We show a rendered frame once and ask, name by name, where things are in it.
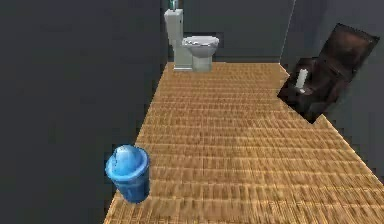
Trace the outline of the blue trash can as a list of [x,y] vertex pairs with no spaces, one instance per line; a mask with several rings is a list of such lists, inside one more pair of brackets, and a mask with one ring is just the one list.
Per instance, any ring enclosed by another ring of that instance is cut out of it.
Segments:
[[144,201],[150,193],[150,158],[139,147],[117,147],[105,165],[105,172],[123,197],[130,203]]

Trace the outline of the white toilet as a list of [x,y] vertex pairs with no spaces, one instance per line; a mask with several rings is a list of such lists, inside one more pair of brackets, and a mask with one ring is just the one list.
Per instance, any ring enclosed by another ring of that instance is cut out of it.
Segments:
[[220,40],[215,36],[184,36],[182,9],[164,13],[169,44],[174,53],[175,71],[209,72]]

